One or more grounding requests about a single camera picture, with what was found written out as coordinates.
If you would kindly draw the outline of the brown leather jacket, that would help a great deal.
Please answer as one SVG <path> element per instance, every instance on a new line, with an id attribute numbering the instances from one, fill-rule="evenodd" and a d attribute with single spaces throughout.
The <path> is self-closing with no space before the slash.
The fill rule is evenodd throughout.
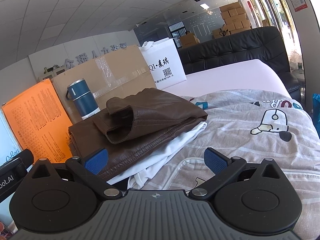
<path id="1" fill-rule="evenodd" d="M 188 100 L 147 88 L 124 99 L 111 98 L 105 109 L 69 127 L 69 147 L 80 158 L 106 149 L 108 162 L 98 176 L 109 181 L 207 116 Z"/>

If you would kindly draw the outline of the large light blue box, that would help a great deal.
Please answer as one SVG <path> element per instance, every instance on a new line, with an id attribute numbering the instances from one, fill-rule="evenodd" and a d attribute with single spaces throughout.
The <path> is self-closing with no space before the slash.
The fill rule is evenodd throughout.
<path id="1" fill-rule="evenodd" d="M 3 111 L 0 113 L 0 163 L 3 165 L 22 151 Z"/>

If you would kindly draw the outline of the cartoon printed bed sheet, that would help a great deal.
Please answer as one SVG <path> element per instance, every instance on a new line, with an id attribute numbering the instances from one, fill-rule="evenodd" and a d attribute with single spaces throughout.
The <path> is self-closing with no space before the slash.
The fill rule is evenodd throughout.
<path id="1" fill-rule="evenodd" d="M 205 149 L 249 163 L 274 159 L 302 202 L 294 228 L 302 239 L 319 236 L 319 136 L 299 102 L 283 94 L 240 89 L 210 93 L 189 101 L 208 115 L 204 131 L 157 172 L 131 177 L 128 186 L 143 190 L 185 190 L 212 178 Z"/>

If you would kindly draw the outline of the white folded shirt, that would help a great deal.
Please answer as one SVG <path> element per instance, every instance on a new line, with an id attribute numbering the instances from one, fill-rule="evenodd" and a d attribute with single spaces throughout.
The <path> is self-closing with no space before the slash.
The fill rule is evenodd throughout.
<path id="1" fill-rule="evenodd" d="M 127 180 L 125 189 L 141 189 L 144 184 L 152 179 L 160 169 L 167 164 L 185 145 L 192 142 L 207 127 L 205 121 L 200 122 L 189 132 L 183 132 L 169 143 L 153 151 L 149 156 L 131 166 L 121 174 L 108 180 L 107 183 L 116 183 Z"/>

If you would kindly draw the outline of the orange box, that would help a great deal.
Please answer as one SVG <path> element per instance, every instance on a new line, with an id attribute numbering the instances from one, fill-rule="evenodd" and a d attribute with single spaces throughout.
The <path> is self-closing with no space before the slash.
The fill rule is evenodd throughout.
<path id="1" fill-rule="evenodd" d="M 28 88 L 2 106 L 18 143 L 34 160 L 64 163 L 72 154 L 68 128 L 72 126 L 49 79 Z"/>

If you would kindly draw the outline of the dark blue thermos bottle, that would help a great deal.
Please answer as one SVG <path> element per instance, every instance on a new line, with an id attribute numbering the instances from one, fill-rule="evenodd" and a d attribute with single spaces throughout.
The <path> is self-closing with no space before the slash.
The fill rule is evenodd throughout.
<path id="1" fill-rule="evenodd" d="M 85 79 L 76 80 L 67 87 L 66 99 L 73 101 L 82 120 L 100 112 L 100 108 Z"/>

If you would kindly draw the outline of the brown cardboard box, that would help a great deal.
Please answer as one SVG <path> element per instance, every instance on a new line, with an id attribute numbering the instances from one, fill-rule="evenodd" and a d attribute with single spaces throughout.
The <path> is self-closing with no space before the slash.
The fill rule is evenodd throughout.
<path id="1" fill-rule="evenodd" d="M 128 46 L 75 66 L 52 79 L 55 91 L 72 123 L 82 120 L 67 87 L 84 79 L 99 108 L 113 98 L 135 95 L 155 82 L 137 45 Z"/>

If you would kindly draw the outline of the white shopping bag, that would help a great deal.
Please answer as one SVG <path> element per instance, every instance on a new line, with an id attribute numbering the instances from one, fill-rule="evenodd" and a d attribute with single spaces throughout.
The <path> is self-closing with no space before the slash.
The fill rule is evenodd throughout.
<path id="1" fill-rule="evenodd" d="M 139 48 L 157 89 L 165 89 L 185 81 L 186 75 L 172 38 L 145 41 Z"/>

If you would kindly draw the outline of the black leather sofa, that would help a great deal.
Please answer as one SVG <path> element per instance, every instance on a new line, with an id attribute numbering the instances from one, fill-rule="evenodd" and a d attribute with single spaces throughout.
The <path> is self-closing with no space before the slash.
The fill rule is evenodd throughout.
<path id="1" fill-rule="evenodd" d="M 276 27 L 260 27 L 213 39 L 178 54 L 185 74 L 258 59 L 279 76 L 291 98 L 302 101 L 300 84 L 291 73 L 283 38 Z"/>

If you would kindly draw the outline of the stacked cardboard boxes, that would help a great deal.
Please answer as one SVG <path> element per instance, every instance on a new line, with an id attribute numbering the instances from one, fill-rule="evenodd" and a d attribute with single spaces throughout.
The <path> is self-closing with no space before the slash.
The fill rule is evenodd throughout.
<path id="1" fill-rule="evenodd" d="M 224 24 L 221 28 L 212 31 L 214 38 L 221 38 L 252 29 L 247 13 L 239 2 L 221 6 L 220 14 Z"/>

